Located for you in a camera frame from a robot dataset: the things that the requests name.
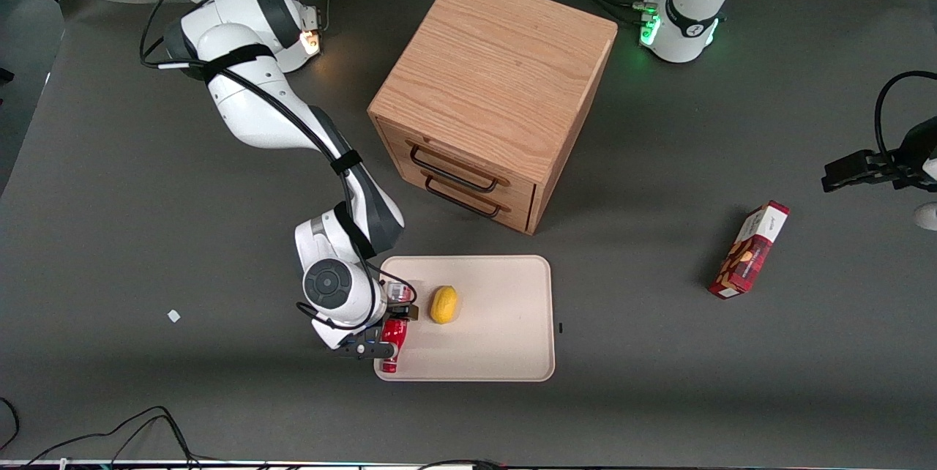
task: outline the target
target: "metal handle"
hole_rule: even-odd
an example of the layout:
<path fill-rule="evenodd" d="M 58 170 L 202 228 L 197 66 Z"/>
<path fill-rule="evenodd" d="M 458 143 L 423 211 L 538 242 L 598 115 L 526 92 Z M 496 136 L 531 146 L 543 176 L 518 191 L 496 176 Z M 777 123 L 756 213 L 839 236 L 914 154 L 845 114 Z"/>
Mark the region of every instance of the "metal handle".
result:
<path fill-rule="evenodd" d="M 418 151 L 419 151 L 419 146 L 416 146 L 416 144 L 413 144 L 413 149 L 411 150 L 411 160 L 414 164 L 416 164 L 417 166 L 421 168 L 424 168 L 425 170 L 429 170 L 430 172 L 433 172 L 435 174 L 441 174 L 441 176 L 445 177 L 445 179 L 455 181 L 456 183 L 464 187 L 467 187 L 470 190 L 475 190 L 475 192 L 478 192 L 478 193 L 489 193 L 491 192 L 491 190 L 495 190 L 495 186 L 498 185 L 497 179 L 491 179 L 490 185 L 488 185 L 487 187 L 480 187 L 476 185 L 475 183 L 462 179 L 462 177 L 456 176 L 456 174 L 446 172 L 442 168 L 437 168 L 435 166 L 432 166 L 432 164 L 430 163 L 426 163 L 424 160 L 417 159 L 416 153 Z"/>
<path fill-rule="evenodd" d="M 429 183 L 431 183 L 432 181 L 433 181 L 433 177 L 432 177 L 432 176 L 426 176 L 426 184 L 425 184 L 426 192 L 429 192 L 429 193 L 432 193 L 433 195 L 437 195 L 437 196 L 439 196 L 439 197 L 442 197 L 443 199 L 445 199 L 446 201 L 448 201 L 448 202 L 450 202 L 450 203 L 458 204 L 458 206 L 462 206 L 463 209 L 465 209 L 465 210 L 469 210 L 469 211 L 471 211 L 471 212 L 474 212 L 474 213 L 476 213 L 476 214 L 478 214 L 479 216 L 482 216 L 482 217 L 488 217 L 488 219 L 492 219 L 492 217 L 495 217 L 496 215 L 498 215 L 499 212 L 501 212 L 501 206 L 499 206 L 498 204 L 495 204 L 495 210 L 494 210 L 494 211 L 492 211 L 492 212 L 485 212 L 485 210 L 479 210 L 479 209 L 476 209 L 476 207 L 472 206 L 471 204 L 462 203 L 462 202 L 459 201 L 458 199 L 455 199 L 455 197 L 452 197 L 452 196 L 446 195 L 445 193 L 439 192 L 439 190 L 433 190 L 433 188 L 432 188 L 431 186 L 429 186 Z"/>

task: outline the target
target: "wooden drawer cabinet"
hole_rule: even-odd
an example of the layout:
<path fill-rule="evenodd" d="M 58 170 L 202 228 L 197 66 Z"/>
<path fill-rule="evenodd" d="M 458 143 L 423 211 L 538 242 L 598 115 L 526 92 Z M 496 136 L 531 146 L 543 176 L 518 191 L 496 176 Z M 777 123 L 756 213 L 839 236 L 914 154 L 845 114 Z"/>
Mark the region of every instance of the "wooden drawer cabinet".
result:
<path fill-rule="evenodd" d="M 616 31 L 549 0 L 436 0 L 368 114 L 403 179 L 532 234 Z"/>

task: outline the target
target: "beige tray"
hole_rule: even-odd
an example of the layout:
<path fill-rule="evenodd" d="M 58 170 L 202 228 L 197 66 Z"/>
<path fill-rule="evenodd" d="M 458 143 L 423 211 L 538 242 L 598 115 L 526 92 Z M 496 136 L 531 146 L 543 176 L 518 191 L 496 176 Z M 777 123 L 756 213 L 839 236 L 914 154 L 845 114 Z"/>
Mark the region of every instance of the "beige tray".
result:
<path fill-rule="evenodd" d="M 542 382 L 553 374 L 550 264 L 541 256 L 395 256 L 381 266 L 409 281 L 419 320 L 407 326 L 397 373 L 387 381 Z M 429 318 L 431 294 L 454 286 L 458 317 Z"/>

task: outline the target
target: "green light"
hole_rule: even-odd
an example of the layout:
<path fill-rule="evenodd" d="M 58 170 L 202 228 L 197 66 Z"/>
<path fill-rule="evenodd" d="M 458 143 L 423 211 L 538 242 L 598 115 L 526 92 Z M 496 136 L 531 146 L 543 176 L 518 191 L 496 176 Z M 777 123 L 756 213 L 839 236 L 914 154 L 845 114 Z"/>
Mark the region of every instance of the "green light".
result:
<path fill-rule="evenodd" d="M 641 43 L 650 47 L 657 36 L 657 30 L 660 29 L 660 16 L 654 16 L 649 22 L 645 23 L 646 29 L 641 33 Z"/>
<path fill-rule="evenodd" d="M 714 22 L 712 23 L 712 30 L 709 31 L 709 37 L 707 37 L 706 39 L 706 45 L 709 45 L 710 43 L 712 43 L 712 37 L 716 35 L 716 27 L 718 26 L 719 26 L 719 18 L 716 18 L 716 20 L 714 20 Z"/>

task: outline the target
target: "gray table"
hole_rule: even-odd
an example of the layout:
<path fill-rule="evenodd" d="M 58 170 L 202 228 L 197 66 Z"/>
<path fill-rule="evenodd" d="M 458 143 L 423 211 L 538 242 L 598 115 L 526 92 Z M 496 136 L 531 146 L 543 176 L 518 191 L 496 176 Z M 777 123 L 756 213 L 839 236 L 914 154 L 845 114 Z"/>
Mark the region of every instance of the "gray table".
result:
<path fill-rule="evenodd" d="M 340 198 L 324 159 L 239 143 L 201 84 L 137 65 L 148 7 L 81 2 L 0 200 L 0 394 L 23 416 L 4 455 L 163 403 L 194 450 L 238 459 L 937 466 L 937 234 L 911 224 L 935 198 L 820 187 L 873 146 L 881 84 L 937 67 L 926 0 L 730 0 L 688 66 L 623 30 L 533 237 L 404 183 L 365 114 L 431 3 L 335 1 L 291 82 L 405 213 L 392 253 L 549 260 L 553 378 L 388 384 L 329 357 L 292 247 Z M 934 110 L 932 84 L 897 87 L 888 142 Z M 759 283 L 716 299 L 769 199 L 793 212 Z M 127 456 L 177 450 L 154 431 Z"/>

